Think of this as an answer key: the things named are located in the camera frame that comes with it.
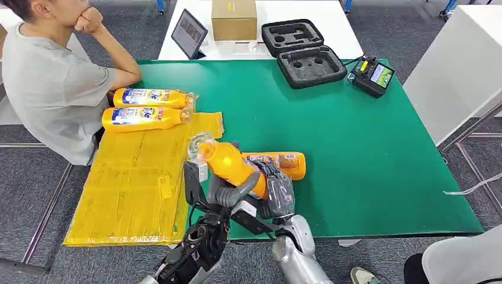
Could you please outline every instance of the plastic bottle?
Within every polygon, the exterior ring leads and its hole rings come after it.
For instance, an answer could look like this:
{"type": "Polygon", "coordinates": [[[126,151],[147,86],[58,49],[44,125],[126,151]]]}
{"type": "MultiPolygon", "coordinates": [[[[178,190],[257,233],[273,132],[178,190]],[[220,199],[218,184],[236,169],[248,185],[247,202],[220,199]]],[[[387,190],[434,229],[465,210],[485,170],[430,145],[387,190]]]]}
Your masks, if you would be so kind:
{"type": "Polygon", "coordinates": [[[273,163],[292,180],[303,179],[307,171],[305,155],[300,152],[242,153],[242,158],[250,161],[258,160],[273,163]]]}
{"type": "Polygon", "coordinates": [[[110,132],[129,132],[167,129],[190,121],[188,108],[173,109],[163,106],[108,108],[103,113],[103,127],[110,132]]]}
{"type": "Polygon", "coordinates": [[[115,91],[113,103],[116,107],[169,107],[195,110],[197,95],[170,89],[121,88],[115,91]]]}
{"type": "MultiPolygon", "coordinates": [[[[188,145],[189,159],[206,162],[214,174],[235,186],[241,185],[251,173],[258,171],[258,168],[247,159],[247,156],[268,156],[275,158],[275,156],[280,157],[280,155],[285,156],[289,154],[297,156],[298,159],[296,162],[298,162],[298,167],[297,169],[296,167],[291,167],[291,163],[286,164],[286,161],[283,162],[283,166],[288,165],[288,169],[290,173],[295,176],[295,179],[303,178],[306,166],[305,156],[301,153],[241,153],[234,145],[226,142],[218,142],[208,133],[199,133],[195,135],[188,145]]],[[[261,174],[258,184],[252,190],[252,195],[257,198],[268,198],[266,180],[263,174],[261,174]]]]}

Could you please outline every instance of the display screen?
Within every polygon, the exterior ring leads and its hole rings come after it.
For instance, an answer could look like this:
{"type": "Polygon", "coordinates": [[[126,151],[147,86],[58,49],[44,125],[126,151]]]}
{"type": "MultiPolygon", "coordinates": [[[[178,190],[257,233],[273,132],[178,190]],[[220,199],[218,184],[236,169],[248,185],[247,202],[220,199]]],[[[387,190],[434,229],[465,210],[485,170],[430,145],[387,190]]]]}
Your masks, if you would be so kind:
{"type": "Polygon", "coordinates": [[[185,9],[171,37],[188,58],[193,59],[206,35],[207,29],[185,9]]]}
{"type": "Polygon", "coordinates": [[[392,79],[393,74],[393,70],[383,66],[382,64],[378,64],[375,67],[375,71],[373,71],[373,75],[371,75],[370,80],[374,83],[377,83],[380,87],[386,89],[392,79]]]}

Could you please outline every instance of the open case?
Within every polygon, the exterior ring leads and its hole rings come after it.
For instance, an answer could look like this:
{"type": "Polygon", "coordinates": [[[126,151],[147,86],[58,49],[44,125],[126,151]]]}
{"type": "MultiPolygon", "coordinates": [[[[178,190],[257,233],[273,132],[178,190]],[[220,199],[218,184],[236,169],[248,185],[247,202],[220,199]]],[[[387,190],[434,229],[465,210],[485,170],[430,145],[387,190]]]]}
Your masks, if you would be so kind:
{"type": "Polygon", "coordinates": [[[347,69],[307,19],[262,26],[263,42],[293,89],[342,80],[347,69]]]}

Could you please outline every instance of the black hair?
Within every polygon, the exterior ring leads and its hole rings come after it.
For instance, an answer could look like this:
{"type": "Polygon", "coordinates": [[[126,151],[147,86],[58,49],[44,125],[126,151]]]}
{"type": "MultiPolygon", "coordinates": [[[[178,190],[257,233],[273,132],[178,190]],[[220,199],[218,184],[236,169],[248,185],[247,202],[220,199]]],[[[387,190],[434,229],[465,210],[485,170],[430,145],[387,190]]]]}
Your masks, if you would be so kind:
{"type": "Polygon", "coordinates": [[[9,7],[16,15],[24,21],[31,19],[31,0],[0,0],[2,4],[9,7]]]}

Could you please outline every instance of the hand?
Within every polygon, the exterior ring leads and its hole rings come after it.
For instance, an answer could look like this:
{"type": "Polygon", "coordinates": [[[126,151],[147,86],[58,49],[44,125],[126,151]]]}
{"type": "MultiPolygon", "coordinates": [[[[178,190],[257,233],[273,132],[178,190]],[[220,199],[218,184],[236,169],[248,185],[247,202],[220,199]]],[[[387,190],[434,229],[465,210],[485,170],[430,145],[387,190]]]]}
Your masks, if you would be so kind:
{"type": "Polygon", "coordinates": [[[93,34],[102,27],[102,20],[103,16],[101,13],[96,8],[89,7],[78,18],[75,30],[93,34]]]}

